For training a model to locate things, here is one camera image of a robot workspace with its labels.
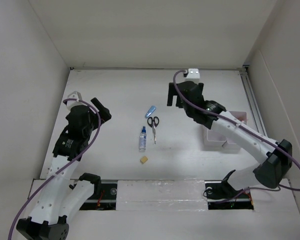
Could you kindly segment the blue translucent correction tape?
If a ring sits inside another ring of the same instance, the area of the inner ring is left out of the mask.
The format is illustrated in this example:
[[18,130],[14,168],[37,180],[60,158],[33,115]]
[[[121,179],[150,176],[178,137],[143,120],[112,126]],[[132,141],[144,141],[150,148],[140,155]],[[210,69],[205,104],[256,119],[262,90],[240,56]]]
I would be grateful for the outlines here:
[[156,106],[152,105],[145,114],[145,118],[149,118],[156,110]]

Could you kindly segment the clear blue spray bottle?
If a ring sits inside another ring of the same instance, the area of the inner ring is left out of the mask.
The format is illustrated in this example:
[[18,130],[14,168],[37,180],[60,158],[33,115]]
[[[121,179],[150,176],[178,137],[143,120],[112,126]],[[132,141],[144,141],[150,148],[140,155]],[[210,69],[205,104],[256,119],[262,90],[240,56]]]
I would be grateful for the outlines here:
[[146,151],[146,145],[147,145],[147,131],[146,127],[143,126],[140,136],[139,136],[139,151],[145,152]]

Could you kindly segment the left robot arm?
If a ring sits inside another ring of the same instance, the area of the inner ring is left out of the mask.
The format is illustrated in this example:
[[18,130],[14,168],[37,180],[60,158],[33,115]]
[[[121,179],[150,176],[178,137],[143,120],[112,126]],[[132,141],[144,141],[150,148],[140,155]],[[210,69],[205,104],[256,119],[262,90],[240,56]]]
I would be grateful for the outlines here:
[[26,218],[18,215],[11,229],[16,229],[27,240],[65,240],[69,234],[69,223],[88,198],[101,194],[101,178],[84,173],[70,187],[71,176],[82,156],[94,144],[101,125],[112,116],[108,108],[97,99],[85,102],[68,97],[63,101],[70,112],[66,116],[67,126],[61,132],[52,151],[52,161],[45,182],[28,198],[19,210],[24,211],[30,201],[38,195],[36,204]]

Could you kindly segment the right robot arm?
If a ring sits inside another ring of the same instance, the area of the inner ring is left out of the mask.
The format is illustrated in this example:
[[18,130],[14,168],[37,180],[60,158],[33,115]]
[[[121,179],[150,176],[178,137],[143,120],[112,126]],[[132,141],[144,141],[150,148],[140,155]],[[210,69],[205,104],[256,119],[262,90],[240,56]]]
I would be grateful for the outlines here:
[[192,81],[169,83],[167,105],[171,106],[176,96],[176,106],[184,109],[189,118],[234,141],[257,162],[255,166],[231,170],[212,186],[212,199],[230,198],[258,184],[270,190],[281,187],[281,180],[293,165],[291,143],[285,139],[278,142],[264,137],[239,121],[223,105],[205,100],[203,86]]

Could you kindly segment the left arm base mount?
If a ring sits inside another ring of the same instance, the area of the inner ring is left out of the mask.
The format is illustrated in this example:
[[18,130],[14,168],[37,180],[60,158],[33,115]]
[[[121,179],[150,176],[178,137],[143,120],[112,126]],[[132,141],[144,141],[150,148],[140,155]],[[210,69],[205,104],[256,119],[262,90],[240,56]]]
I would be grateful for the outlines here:
[[102,180],[99,175],[84,173],[78,180],[74,180],[69,188],[73,190],[79,180],[86,180],[94,184],[94,193],[80,207],[81,211],[112,211],[116,210],[118,181]]

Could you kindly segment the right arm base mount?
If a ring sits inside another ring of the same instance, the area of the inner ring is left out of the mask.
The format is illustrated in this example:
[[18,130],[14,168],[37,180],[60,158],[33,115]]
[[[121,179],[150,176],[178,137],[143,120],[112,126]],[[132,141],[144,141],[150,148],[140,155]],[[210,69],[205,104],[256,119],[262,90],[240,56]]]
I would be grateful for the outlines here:
[[235,190],[228,183],[234,172],[230,171],[222,180],[205,182],[202,195],[207,199],[208,210],[254,210],[250,191]]

